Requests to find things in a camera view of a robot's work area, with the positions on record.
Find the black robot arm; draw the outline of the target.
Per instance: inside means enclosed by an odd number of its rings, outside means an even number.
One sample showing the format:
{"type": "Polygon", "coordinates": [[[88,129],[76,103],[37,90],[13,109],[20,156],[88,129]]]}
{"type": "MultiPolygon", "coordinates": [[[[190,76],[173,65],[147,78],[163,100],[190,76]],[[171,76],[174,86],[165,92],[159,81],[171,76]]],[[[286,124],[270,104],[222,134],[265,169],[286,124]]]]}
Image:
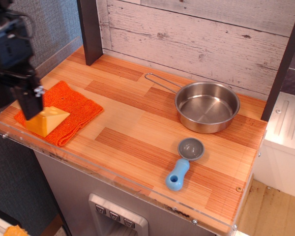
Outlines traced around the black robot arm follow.
{"type": "Polygon", "coordinates": [[[0,108],[19,102],[26,120],[43,110],[44,89],[30,64],[33,50],[24,18],[0,0],[0,108]]]}

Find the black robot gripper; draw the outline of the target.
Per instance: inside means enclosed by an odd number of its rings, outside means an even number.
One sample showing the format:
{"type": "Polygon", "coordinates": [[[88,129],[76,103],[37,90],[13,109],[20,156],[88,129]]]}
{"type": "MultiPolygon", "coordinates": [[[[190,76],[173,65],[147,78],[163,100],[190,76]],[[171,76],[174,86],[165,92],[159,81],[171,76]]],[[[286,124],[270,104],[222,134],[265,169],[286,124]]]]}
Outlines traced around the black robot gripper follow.
{"type": "Polygon", "coordinates": [[[43,110],[45,90],[30,64],[33,49],[25,22],[19,17],[0,17],[0,108],[15,101],[10,87],[30,120],[43,110]]]}

